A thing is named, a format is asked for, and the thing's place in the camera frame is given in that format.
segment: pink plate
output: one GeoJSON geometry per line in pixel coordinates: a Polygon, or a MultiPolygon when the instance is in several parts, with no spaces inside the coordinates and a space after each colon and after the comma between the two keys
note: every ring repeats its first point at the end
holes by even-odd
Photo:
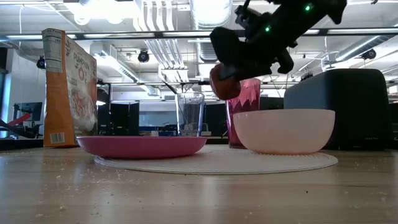
{"type": "Polygon", "coordinates": [[[81,136],[79,145],[88,153],[124,159],[160,159],[189,156],[205,144],[205,137],[81,136]]]}

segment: round placemat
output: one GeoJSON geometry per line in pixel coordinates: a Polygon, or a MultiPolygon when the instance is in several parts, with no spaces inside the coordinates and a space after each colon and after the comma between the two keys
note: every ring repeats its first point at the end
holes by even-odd
{"type": "Polygon", "coordinates": [[[95,162],[115,168],[174,174],[268,174],[319,169],[338,162],[334,156],[314,153],[305,156],[257,154],[225,145],[207,145],[192,156],[171,159],[124,160],[95,157],[95,162]]]}

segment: nutrition facts label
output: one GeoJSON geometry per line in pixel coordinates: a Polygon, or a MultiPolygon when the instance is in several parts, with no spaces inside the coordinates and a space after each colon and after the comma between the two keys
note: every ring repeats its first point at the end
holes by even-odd
{"type": "Polygon", "coordinates": [[[62,73],[62,32],[46,29],[43,34],[45,69],[49,72],[62,73]]]}

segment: pink bowl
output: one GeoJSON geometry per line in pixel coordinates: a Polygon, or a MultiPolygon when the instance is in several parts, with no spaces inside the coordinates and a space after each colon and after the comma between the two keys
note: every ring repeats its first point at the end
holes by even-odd
{"type": "Polygon", "coordinates": [[[329,141],[335,112],[318,109],[250,111],[234,114],[242,144],[268,154],[309,154],[329,141]]]}
{"type": "Polygon", "coordinates": [[[167,136],[81,136],[77,141],[90,154],[123,159],[189,156],[206,144],[205,137],[167,136]]]}

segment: white bowl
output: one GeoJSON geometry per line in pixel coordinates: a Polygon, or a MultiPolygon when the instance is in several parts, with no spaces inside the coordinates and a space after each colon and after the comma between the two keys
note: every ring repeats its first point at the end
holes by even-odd
{"type": "Polygon", "coordinates": [[[242,144],[258,153],[309,154],[329,141],[335,112],[319,109],[250,111],[234,114],[242,144]]]}

